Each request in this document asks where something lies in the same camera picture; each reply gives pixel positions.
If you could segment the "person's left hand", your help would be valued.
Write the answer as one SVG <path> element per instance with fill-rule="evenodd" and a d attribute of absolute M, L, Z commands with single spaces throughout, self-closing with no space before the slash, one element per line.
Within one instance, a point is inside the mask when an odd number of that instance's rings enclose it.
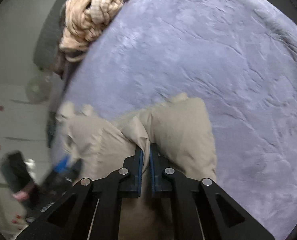
<path fill-rule="evenodd" d="M 23 189 L 14 193 L 12 196 L 19 202 L 27 200 L 30 197 L 31 191 L 35 188 L 34 183 L 27 184 Z"/>

